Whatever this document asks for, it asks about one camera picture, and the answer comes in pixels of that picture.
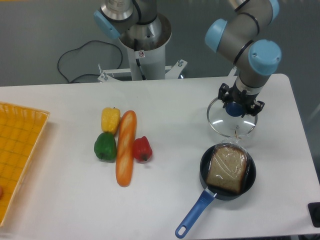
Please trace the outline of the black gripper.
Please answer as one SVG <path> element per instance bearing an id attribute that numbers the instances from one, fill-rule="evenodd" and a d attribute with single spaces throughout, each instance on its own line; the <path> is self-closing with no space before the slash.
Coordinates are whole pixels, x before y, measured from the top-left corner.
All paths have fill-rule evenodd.
<path id="1" fill-rule="evenodd" d="M 223 108 L 227 106 L 228 103 L 236 103 L 243 107 L 243 113 L 241 117 L 252 116 L 255 117 L 260 113 L 265 103 L 263 101 L 256 101 L 256 94 L 250 94 L 247 90 L 240 91 L 236 86 L 230 87 L 222 83 L 218 90 L 218 99 L 223 102 Z"/>

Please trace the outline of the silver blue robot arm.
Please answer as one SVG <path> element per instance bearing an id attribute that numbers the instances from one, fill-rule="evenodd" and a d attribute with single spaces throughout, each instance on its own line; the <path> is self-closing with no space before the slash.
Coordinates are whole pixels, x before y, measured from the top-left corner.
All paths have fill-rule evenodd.
<path id="1" fill-rule="evenodd" d="M 257 95 L 277 70 L 282 52 L 275 42 L 254 37 L 274 21 L 280 6 L 276 0 L 233 0 L 231 5 L 234 20 L 216 20 L 204 41 L 239 69 L 233 86 L 219 88 L 225 111 L 232 117 L 256 116 L 265 105 Z M 105 0 L 93 17 L 105 35 L 126 47 L 133 80 L 164 79 L 172 28 L 155 0 Z"/>

